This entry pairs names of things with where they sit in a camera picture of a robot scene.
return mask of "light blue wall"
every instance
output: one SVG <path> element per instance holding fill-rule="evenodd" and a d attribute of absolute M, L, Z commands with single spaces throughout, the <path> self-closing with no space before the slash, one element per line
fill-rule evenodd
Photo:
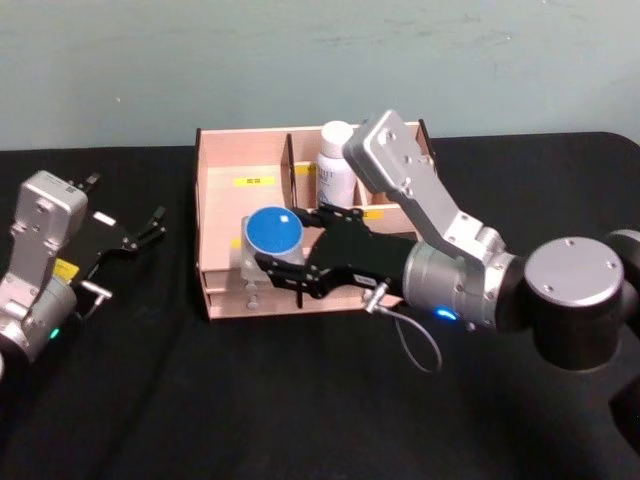
<path fill-rule="evenodd" d="M 0 149 L 358 121 L 640 142 L 637 0 L 0 0 Z"/>

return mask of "wooden compartment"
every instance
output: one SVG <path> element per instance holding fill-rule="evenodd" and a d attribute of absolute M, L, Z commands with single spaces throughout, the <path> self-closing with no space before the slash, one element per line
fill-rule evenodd
<path fill-rule="evenodd" d="M 431 149 L 423 122 L 411 122 L 407 127 L 426 155 Z M 359 287 L 339 288 L 323 300 L 305 295 L 303 308 L 299 309 L 295 292 L 276 289 L 268 282 L 259 282 L 248 290 L 240 275 L 243 217 L 265 206 L 315 207 L 320 129 L 198 131 L 196 267 L 210 319 L 361 308 L 363 290 Z M 359 181 L 354 200 L 355 206 L 364 210 L 365 222 L 372 230 L 415 232 L 397 204 L 384 194 L 371 195 Z M 321 233 L 319 229 L 305 229 L 305 255 Z M 387 303 L 395 301 L 389 298 Z"/>

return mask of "black cloth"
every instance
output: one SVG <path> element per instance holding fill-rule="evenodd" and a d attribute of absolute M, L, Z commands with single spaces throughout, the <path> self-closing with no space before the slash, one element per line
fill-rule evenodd
<path fill-rule="evenodd" d="M 640 149 L 610 134 L 441 139 L 462 209 L 526 255 L 561 235 L 640 227 Z M 361 313 L 210 324 L 194 275 L 193 148 L 0 153 L 0 231 L 20 182 L 98 171 L 99 209 L 166 239 L 96 281 L 115 292 L 0 385 L 2 479 L 631 479 L 640 458 L 607 402 L 640 373 L 638 341 L 601 371 L 545 363 L 530 332 L 421 322 L 444 370 L 421 374 L 388 320 Z M 3 266 L 10 249 L 0 237 Z M 428 351 L 418 355 L 430 359 Z"/>

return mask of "blue container lid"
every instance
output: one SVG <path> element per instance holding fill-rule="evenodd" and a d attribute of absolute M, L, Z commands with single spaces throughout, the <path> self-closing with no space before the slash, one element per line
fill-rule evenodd
<path fill-rule="evenodd" d="M 259 252 L 284 255 L 302 241 L 302 223 L 283 207 L 265 207 L 249 217 L 245 226 L 247 240 Z"/>

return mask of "robotic arm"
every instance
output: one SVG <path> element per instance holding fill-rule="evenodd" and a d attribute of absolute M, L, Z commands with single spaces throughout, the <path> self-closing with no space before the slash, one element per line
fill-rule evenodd
<path fill-rule="evenodd" d="M 379 303 L 390 294 L 418 310 L 445 312 L 469 330 L 531 327 L 540 355 L 570 371 L 611 360 L 625 322 L 640 335 L 639 232 L 559 238 L 515 256 L 496 230 L 459 209 L 394 111 L 361 125 L 343 153 L 371 192 L 400 205 L 422 241 L 371 232 L 358 209 L 298 209 L 303 225 L 325 230 L 305 265 L 256 255 L 274 286 L 322 298 L 339 285 L 359 285 L 372 290 L 370 313 L 387 311 Z M 640 453 L 640 377 L 611 408 Z"/>
<path fill-rule="evenodd" d="M 83 319 L 112 297 L 91 281 L 104 260 L 134 255 L 165 232 L 163 208 L 136 235 L 101 212 L 88 213 L 87 194 L 98 179 L 74 184 L 40 171 L 20 187 L 13 251 L 0 281 L 0 376 L 3 355 L 37 359 L 76 309 L 80 290 L 95 296 Z"/>

